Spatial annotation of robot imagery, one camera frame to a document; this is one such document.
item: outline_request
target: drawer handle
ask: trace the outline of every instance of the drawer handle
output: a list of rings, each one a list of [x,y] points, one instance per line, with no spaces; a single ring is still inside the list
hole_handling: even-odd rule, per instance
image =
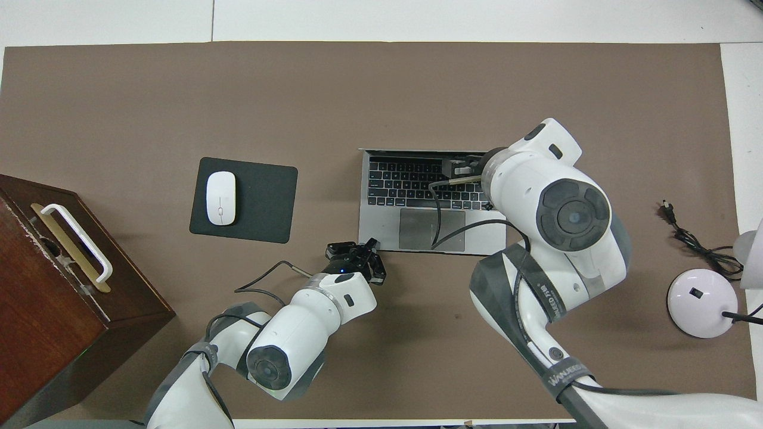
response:
[[[111,276],[111,273],[113,272],[113,268],[111,267],[111,263],[108,262],[108,259],[106,259],[106,256],[101,252],[100,249],[98,249],[98,246],[93,243],[93,240],[90,239],[90,236],[87,235],[85,230],[82,229],[81,226],[79,226],[79,223],[77,220],[74,219],[71,213],[69,213],[68,210],[66,210],[66,207],[59,205],[59,204],[49,204],[45,206],[40,212],[43,215],[49,215],[50,213],[53,213],[53,211],[58,211],[61,214],[61,217],[63,217],[63,220],[66,221],[67,224],[69,224],[70,227],[74,230],[74,232],[79,236],[79,238],[82,240],[82,242],[87,246],[87,248],[90,250],[90,253],[95,256],[95,258],[98,260],[98,262],[101,263],[103,266],[103,273],[98,276],[98,278],[95,280],[96,282],[105,282],[106,279],[108,279]]]

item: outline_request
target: silver laptop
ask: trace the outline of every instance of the silver laptop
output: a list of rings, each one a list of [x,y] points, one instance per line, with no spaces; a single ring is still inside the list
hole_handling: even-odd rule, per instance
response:
[[[446,180],[444,160],[480,157],[484,152],[361,149],[359,243],[379,241],[380,250],[491,255],[506,247],[506,226],[474,227],[431,250],[437,229],[430,182]],[[506,219],[488,210],[479,183],[437,187],[441,204],[439,238],[486,219]]]

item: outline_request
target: brown tabletop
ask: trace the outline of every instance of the brown tabletop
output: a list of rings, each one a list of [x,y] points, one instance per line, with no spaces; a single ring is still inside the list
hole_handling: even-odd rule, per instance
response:
[[[140,418],[206,322],[273,263],[310,271],[356,240],[359,147],[480,149],[554,117],[633,239],[625,282],[550,327],[610,387],[755,394],[749,331],[682,334],[665,296],[705,267],[656,216],[670,199],[703,243],[736,238],[714,44],[296,43],[8,48],[0,173],[78,192],[177,311],[66,418]],[[204,156],[295,166],[287,244],[188,231]],[[219,369],[235,418],[567,418],[473,308],[476,256],[387,253],[378,308],[330,338],[306,396],[277,402]],[[287,269],[262,286],[291,296]]]

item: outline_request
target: brown wooden box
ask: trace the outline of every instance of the brown wooden box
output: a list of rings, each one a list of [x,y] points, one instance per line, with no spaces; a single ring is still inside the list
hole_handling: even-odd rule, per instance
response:
[[[69,261],[78,252],[32,207],[48,204],[65,207],[108,258],[110,292],[94,287],[86,262]],[[100,272],[59,212],[49,216]],[[0,175],[0,264],[4,429],[80,402],[175,315],[74,192]]]

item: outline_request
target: white robotic arm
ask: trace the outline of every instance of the white robotic arm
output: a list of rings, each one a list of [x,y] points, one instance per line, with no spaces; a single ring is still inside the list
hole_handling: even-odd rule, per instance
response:
[[[150,428],[233,427],[209,376],[218,364],[235,369],[274,398],[302,396],[324,364],[328,337],[342,324],[372,311],[369,283],[386,272],[375,240],[330,244],[330,262],[271,318],[253,302],[229,307],[213,318],[151,398],[144,421]]]
[[[582,427],[761,427],[763,405],[746,398],[605,389],[546,331],[621,282],[631,253],[609,199],[573,167],[580,155],[567,130],[546,119],[485,161],[483,189],[528,242],[478,263],[475,307]]]

